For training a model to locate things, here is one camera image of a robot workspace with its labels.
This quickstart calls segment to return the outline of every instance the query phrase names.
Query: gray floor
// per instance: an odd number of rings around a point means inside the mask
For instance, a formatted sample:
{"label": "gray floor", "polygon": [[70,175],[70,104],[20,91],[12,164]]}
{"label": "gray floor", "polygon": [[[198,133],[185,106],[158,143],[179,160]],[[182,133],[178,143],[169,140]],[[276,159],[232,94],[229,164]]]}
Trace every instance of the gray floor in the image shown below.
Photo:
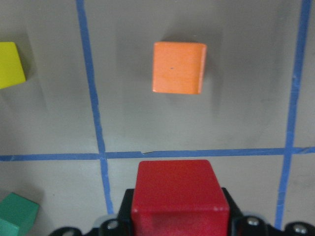
{"label": "gray floor", "polygon": [[[106,151],[283,148],[300,5],[299,0],[86,1]],[[0,90],[0,156],[98,153],[76,2],[1,2],[0,22],[0,41],[17,43],[27,76],[26,83]],[[314,22],[315,7],[296,147],[315,146]],[[151,91],[153,43],[160,40],[208,45],[201,95]],[[274,223],[282,155],[199,158],[211,161],[242,210]],[[108,160],[116,212],[144,159]],[[314,154],[293,157],[284,224],[315,224],[314,168]],[[29,235],[47,235],[64,225],[87,232],[106,214],[99,160],[0,162],[0,179],[0,197],[16,192],[40,204]]]}

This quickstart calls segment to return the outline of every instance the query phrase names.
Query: wooden block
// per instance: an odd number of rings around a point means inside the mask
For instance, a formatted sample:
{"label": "wooden block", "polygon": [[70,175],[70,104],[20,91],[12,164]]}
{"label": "wooden block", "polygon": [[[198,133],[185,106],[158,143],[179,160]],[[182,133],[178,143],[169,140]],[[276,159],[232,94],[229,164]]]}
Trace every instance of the wooden block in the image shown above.
{"label": "wooden block", "polygon": [[10,193],[0,203],[0,235],[26,235],[34,224],[38,208],[38,204]]}
{"label": "wooden block", "polygon": [[136,236],[227,236],[229,205],[209,161],[142,161],[131,218]]}
{"label": "wooden block", "polygon": [[0,42],[0,89],[25,82],[15,43]]}
{"label": "wooden block", "polygon": [[203,43],[156,42],[153,91],[200,94],[207,46]]}

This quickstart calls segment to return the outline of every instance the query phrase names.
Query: blue tape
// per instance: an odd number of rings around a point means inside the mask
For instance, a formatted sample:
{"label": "blue tape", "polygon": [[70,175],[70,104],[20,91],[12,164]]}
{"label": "blue tape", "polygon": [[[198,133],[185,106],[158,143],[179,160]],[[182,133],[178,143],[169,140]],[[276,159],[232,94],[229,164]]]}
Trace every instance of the blue tape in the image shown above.
{"label": "blue tape", "polygon": [[100,155],[99,159],[100,159],[100,165],[101,165],[101,174],[102,174],[102,180],[103,180],[105,201],[106,201],[106,206],[107,206],[107,212],[109,214],[112,214],[113,204],[110,197],[108,165],[107,165],[107,160],[105,157],[105,142],[103,139],[102,126],[100,123],[100,114],[99,114],[99,109],[98,109],[98,96],[97,96],[97,91],[96,91],[96,86],[95,86],[95,81],[94,81],[94,67],[93,67],[89,30],[88,30],[88,22],[87,22],[87,17],[85,14],[85,9],[84,9],[84,0],[76,0],[76,5],[77,5],[78,18],[79,18],[85,67],[86,67],[86,72],[87,72],[87,77],[88,77],[97,146],[98,146],[98,152]]}
{"label": "blue tape", "polygon": [[255,156],[255,155],[283,155],[284,148],[256,148],[256,149],[217,149],[217,150],[182,150],[182,151],[153,151],[141,153],[139,151],[107,152],[107,159],[119,158],[151,158],[151,157],[202,157],[202,156]]}
{"label": "blue tape", "polygon": [[315,147],[295,147],[293,154],[315,153]]}
{"label": "blue tape", "polygon": [[106,200],[106,207],[107,207],[107,213],[113,214],[113,203],[110,196],[110,183],[109,183],[109,177],[108,177],[108,163],[107,160],[102,157],[100,158],[100,169],[102,174],[102,180],[103,180],[103,188],[104,188],[104,195]]}
{"label": "blue tape", "polygon": [[87,17],[85,14],[85,9],[84,9],[84,0],[77,0],[76,3],[77,3],[80,33],[81,33],[81,40],[82,40],[82,46],[83,46],[85,67],[86,67],[86,72],[87,72],[87,77],[88,77],[88,84],[89,84],[89,91],[90,91],[90,98],[91,98],[92,113],[93,113],[93,118],[94,118],[98,151],[99,153],[105,153],[105,142],[103,139],[102,126],[100,123],[100,114],[98,110],[98,96],[97,96],[97,91],[96,91],[96,86],[95,86],[95,81],[94,81],[94,67],[93,67],[93,59],[92,59],[92,52],[91,52],[91,45],[90,45],[89,30],[88,30],[88,22],[87,22]]}
{"label": "blue tape", "polygon": [[284,205],[285,197],[287,192],[287,185],[289,181],[292,154],[295,152],[293,148],[294,145],[294,132],[295,132],[295,123],[296,123],[296,114],[297,114],[297,105],[298,98],[300,93],[300,85],[302,78],[302,69],[303,69],[303,60],[304,60],[304,50],[307,39],[307,29],[310,16],[311,0],[303,0],[301,6],[301,15],[299,21],[299,31],[297,36],[294,67],[293,67],[293,76],[292,76],[292,85],[291,85],[291,94],[289,102],[289,112],[287,119],[286,127],[286,141],[285,141],[285,150],[283,157],[283,167],[282,174],[278,189],[278,200],[276,208],[276,219],[275,227],[281,229],[283,217],[284,217]]}
{"label": "blue tape", "polygon": [[48,160],[98,160],[95,153],[69,154],[31,154],[31,155],[2,155],[0,161],[48,161]]}

